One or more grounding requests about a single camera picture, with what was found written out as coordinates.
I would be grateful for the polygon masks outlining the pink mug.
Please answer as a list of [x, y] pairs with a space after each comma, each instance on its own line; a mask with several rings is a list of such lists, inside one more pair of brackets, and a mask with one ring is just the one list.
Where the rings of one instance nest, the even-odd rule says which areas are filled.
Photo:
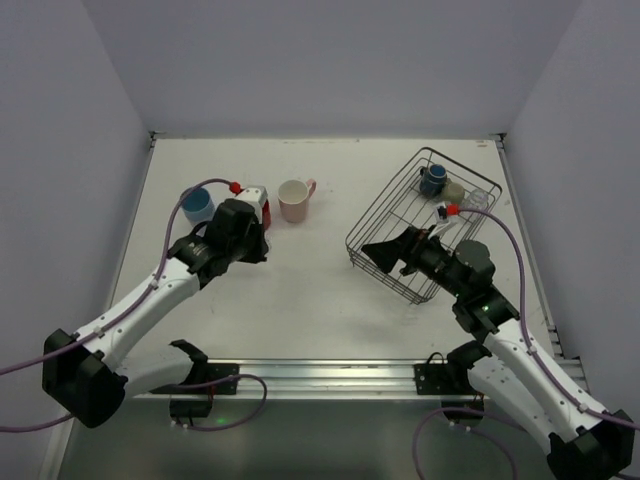
[[301, 181], [287, 180], [280, 185], [277, 192], [280, 213], [289, 223], [301, 223], [308, 214], [309, 202], [316, 191], [315, 179]]

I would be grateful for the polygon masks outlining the beige small cup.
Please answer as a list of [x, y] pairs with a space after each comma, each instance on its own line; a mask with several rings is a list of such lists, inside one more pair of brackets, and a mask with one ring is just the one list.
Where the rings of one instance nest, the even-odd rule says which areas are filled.
[[442, 199], [451, 204], [460, 204], [465, 195], [465, 188], [456, 182], [448, 182], [441, 192]]

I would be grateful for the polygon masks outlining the light blue plastic cup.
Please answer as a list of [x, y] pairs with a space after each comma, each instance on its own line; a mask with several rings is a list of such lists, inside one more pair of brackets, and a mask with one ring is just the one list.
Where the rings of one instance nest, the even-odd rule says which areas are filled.
[[181, 210], [192, 225], [212, 220], [215, 209], [212, 197], [204, 187], [190, 192], [185, 190], [181, 196]]

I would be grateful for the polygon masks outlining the clear glass cup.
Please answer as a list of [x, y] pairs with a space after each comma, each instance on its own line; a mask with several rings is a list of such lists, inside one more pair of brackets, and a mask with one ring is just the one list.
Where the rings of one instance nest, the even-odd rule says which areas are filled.
[[468, 208], [485, 211], [489, 205], [489, 194], [482, 189], [471, 191], [466, 198]]

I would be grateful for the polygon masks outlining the dark blue mug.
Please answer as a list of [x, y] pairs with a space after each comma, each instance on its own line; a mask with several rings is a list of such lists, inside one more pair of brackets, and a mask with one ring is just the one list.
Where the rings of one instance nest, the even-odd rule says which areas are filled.
[[427, 198], [437, 197], [447, 182], [447, 171], [440, 164], [429, 164], [420, 169], [419, 191]]

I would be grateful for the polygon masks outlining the red mug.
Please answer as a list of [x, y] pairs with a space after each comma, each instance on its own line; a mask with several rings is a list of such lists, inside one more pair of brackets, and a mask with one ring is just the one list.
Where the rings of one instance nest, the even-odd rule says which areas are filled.
[[272, 223], [271, 208], [270, 208], [269, 200], [266, 200], [264, 202], [264, 205], [261, 207], [261, 212], [262, 212], [262, 225], [264, 227], [264, 230], [267, 231], [270, 228]]

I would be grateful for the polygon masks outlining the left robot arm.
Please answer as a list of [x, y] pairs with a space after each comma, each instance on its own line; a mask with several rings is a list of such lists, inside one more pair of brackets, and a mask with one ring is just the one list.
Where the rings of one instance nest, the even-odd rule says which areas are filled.
[[162, 387], [212, 392], [224, 382], [206, 355], [175, 340], [158, 356], [135, 360], [133, 347], [168, 313], [235, 263], [265, 261], [268, 202], [257, 188], [223, 201], [212, 219], [175, 241], [151, 276], [107, 312], [44, 342], [42, 388], [88, 428], [109, 420], [123, 401]]

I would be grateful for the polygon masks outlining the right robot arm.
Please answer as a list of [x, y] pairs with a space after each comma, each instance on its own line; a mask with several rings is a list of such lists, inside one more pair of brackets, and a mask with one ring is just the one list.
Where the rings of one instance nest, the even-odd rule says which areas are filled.
[[540, 346], [494, 286], [484, 244], [463, 240], [449, 251], [430, 231], [409, 227], [362, 251], [384, 273], [403, 262], [406, 271], [419, 271], [454, 296], [454, 316], [474, 338], [464, 348], [470, 386], [536, 441], [555, 478], [609, 479], [630, 465], [631, 419], [608, 411]]

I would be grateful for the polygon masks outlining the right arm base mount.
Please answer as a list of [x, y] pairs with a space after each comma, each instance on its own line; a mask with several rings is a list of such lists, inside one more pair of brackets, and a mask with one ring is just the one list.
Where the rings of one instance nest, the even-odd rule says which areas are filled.
[[422, 396], [463, 397], [463, 400], [442, 400], [441, 407], [483, 412], [484, 395], [471, 386], [468, 374], [476, 362], [490, 356], [489, 350], [475, 340], [447, 355], [434, 352], [426, 360], [413, 365], [416, 393]]

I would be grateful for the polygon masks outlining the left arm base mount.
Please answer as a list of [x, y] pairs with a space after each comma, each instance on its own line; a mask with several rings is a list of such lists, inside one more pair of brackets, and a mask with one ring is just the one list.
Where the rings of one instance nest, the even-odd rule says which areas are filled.
[[204, 419], [213, 409], [213, 400], [216, 394], [235, 395], [238, 380], [220, 383], [214, 386], [185, 389], [187, 385], [196, 385], [220, 380], [240, 373], [237, 363], [210, 363], [207, 355], [196, 346], [186, 340], [174, 340], [170, 346], [180, 350], [191, 361], [191, 366], [186, 379], [180, 383], [170, 383], [152, 390], [153, 394], [191, 394], [206, 396], [200, 400], [171, 400], [169, 402], [169, 415], [173, 420], [185, 420], [190, 426], [195, 419]]

